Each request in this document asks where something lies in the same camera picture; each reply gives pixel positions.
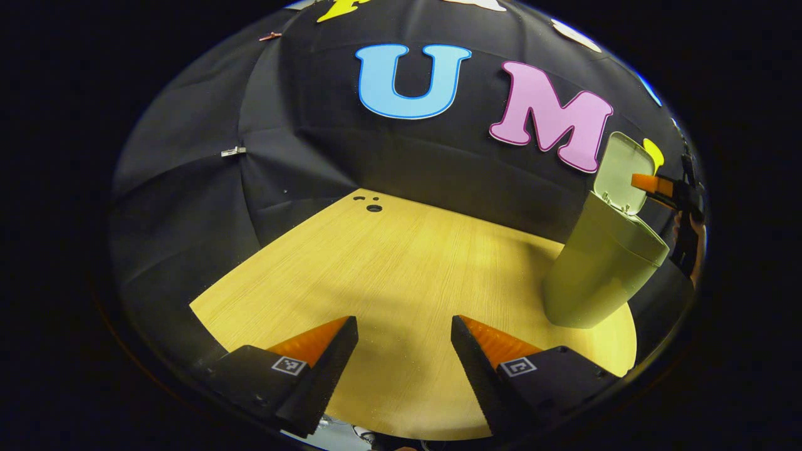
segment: light wood tabletop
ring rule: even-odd
[[[592,329],[545,318],[541,280],[562,246],[357,189],[243,262],[191,308],[228,351],[267,348],[354,315],[359,342],[327,415],[399,437],[488,437],[451,344],[453,315],[542,349],[569,346],[617,376],[634,364],[627,304]]]

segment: open lid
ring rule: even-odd
[[[593,192],[623,213],[638,214],[646,202],[646,191],[632,186],[632,174],[654,174],[654,160],[627,135],[613,132],[607,140]]]

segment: foam letter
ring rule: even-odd
[[[369,1],[370,0],[334,0],[334,5],[331,7],[329,12],[320,16],[320,18],[318,19],[318,23],[323,22],[324,20],[329,20],[330,18],[334,18],[337,16],[341,16],[343,14],[348,14],[350,12],[356,11],[356,6],[353,6],[355,2],[368,3]]]
[[[460,77],[460,62],[471,58],[462,47],[431,45],[423,53],[431,56],[429,91],[420,97],[395,92],[395,70],[401,55],[409,49],[400,44],[382,44],[359,49],[359,99],[372,112],[396,119],[423,119],[437,116],[451,106]]]
[[[531,112],[542,152],[551,149],[573,129],[568,144],[559,148],[557,155],[569,166],[595,173],[602,132],[607,118],[613,114],[613,107],[588,91],[580,92],[561,107],[545,72],[515,61],[507,61],[502,67],[510,74],[512,84],[504,118],[490,126],[490,135],[509,144],[529,144],[532,137],[526,132],[526,121]]]
[[[463,3],[464,5],[476,5],[480,8],[485,8],[487,10],[494,10],[494,11],[506,11],[507,8],[502,7],[499,5],[499,2],[496,0],[446,0],[446,2],[451,3]]]

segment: blue letter u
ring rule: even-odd
[[[382,44],[359,49],[359,99],[372,112],[396,119],[423,119],[437,116],[451,106],[460,77],[460,62],[471,58],[462,47],[431,45],[423,53],[431,56],[429,92],[420,97],[404,97],[395,92],[395,69],[399,57],[409,49],[400,44]]]

